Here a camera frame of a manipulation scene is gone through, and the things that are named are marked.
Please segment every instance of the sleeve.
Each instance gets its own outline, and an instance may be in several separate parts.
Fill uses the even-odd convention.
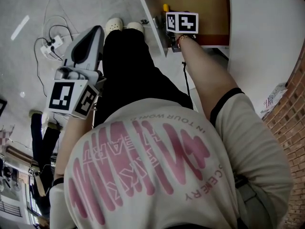
[[[240,89],[229,91],[216,107],[211,120],[215,120],[233,172],[267,194],[279,223],[287,212],[293,186],[283,149]]]
[[[75,223],[66,205],[63,183],[56,183],[50,190],[50,229],[73,229]]]

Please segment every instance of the gray floor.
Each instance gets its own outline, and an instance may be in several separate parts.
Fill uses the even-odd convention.
[[[8,101],[0,118],[0,127],[10,129],[15,126],[11,136],[15,143],[10,141],[10,144],[30,155],[31,133],[28,112],[31,109],[43,111],[46,102],[42,85],[36,76],[33,53],[36,38],[42,35],[47,37],[50,26],[54,24],[65,25],[67,22],[72,33],[77,34],[97,24],[104,27],[111,17],[122,18],[124,24],[146,19],[140,0],[50,0],[49,4],[48,1],[0,0],[0,98]],[[29,21],[12,41],[11,35],[26,15],[29,16]],[[64,49],[70,42],[69,37],[66,37],[68,32],[64,28],[53,28],[51,34],[60,34],[64,37],[64,45],[58,49],[60,55],[64,54]],[[145,28],[145,38],[155,65],[179,89],[186,92],[181,56],[170,54],[166,59],[161,58],[151,28]],[[48,93],[60,62],[46,59],[40,52],[41,44],[39,41],[36,46],[39,74]],[[53,115],[50,116],[50,121],[54,121]],[[59,115],[55,118],[65,126],[65,119]]]

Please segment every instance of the brick wall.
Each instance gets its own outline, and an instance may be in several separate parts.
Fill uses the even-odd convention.
[[[305,222],[305,56],[304,46],[285,93],[264,122],[283,147],[294,178],[294,188],[284,228],[300,228]]]

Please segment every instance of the wristband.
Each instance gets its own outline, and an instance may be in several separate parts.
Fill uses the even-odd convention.
[[[186,37],[188,37],[188,36],[187,36],[187,35],[182,35],[182,36],[178,37],[178,39],[177,39],[178,48],[180,48],[180,42],[181,42],[184,38],[186,38]]]

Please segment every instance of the shoe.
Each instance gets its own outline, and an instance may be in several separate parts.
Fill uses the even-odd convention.
[[[52,122],[48,122],[48,128],[58,130],[60,132],[62,131],[62,126],[60,126],[59,124],[54,124]]]
[[[136,29],[142,33],[144,33],[144,28],[139,22],[130,22],[127,25],[127,29]]]
[[[106,34],[109,35],[110,32],[114,30],[123,30],[123,21],[120,18],[112,18],[106,23]]]
[[[38,111],[38,110],[30,110],[30,112],[29,112],[29,118],[32,118],[33,114],[42,115],[42,112],[41,112],[41,111]]]

